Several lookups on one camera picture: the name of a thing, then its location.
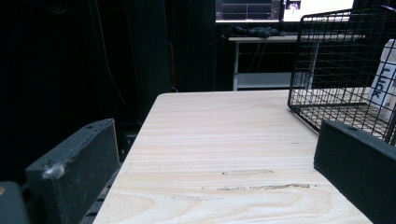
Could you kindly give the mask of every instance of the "computer monitor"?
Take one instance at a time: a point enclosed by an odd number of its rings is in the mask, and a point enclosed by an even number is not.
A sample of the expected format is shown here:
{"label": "computer monitor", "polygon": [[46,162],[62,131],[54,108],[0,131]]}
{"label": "computer monitor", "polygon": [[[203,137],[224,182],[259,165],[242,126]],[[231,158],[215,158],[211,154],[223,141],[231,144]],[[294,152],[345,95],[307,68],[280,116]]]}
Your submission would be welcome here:
{"label": "computer monitor", "polygon": [[284,0],[283,21],[300,21],[303,15],[349,9],[353,0]]}
{"label": "computer monitor", "polygon": [[283,0],[216,0],[216,22],[274,22]]}

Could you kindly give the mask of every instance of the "light wood tabletop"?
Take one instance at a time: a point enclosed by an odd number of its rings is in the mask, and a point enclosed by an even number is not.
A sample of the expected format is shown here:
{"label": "light wood tabletop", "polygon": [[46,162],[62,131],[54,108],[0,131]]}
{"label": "light wood tabletop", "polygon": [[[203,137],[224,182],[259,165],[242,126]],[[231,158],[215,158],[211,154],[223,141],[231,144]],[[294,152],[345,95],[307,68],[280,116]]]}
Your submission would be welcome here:
{"label": "light wood tabletop", "polygon": [[160,95],[94,223],[370,223],[314,169],[288,93]]}

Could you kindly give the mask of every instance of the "wood grain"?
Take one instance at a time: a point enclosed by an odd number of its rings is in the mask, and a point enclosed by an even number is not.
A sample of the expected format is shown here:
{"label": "wood grain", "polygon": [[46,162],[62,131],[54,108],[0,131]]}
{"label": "wood grain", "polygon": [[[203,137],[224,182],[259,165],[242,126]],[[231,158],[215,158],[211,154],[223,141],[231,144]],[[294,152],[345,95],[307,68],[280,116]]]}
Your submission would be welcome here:
{"label": "wood grain", "polygon": [[158,97],[94,223],[368,223],[287,91]]}

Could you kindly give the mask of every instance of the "foam pad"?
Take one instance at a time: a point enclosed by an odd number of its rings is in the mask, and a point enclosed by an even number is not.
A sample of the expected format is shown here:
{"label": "foam pad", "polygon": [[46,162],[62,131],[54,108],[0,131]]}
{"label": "foam pad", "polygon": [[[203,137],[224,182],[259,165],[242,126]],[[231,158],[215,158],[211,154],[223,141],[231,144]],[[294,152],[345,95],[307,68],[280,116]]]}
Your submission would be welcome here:
{"label": "foam pad", "polygon": [[396,147],[323,120],[314,164],[374,223],[396,223]]}
{"label": "foam pad", "polygon": [[48,223],[79,223],[119,168],[113,119],[72,134],[26,170],[33,193],[42,196]]}

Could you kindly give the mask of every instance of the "wire mesh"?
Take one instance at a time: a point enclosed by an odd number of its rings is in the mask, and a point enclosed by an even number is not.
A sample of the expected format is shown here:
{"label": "wire mesh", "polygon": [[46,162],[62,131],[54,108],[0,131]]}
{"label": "wire mesh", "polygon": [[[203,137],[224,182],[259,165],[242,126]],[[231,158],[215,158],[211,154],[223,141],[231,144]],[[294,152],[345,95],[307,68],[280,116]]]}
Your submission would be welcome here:
{"label": "wire mesh", "polygon": [[390,7],[303,16],[289,107],[316,130],[330,119],[395,145],[395,39]]}

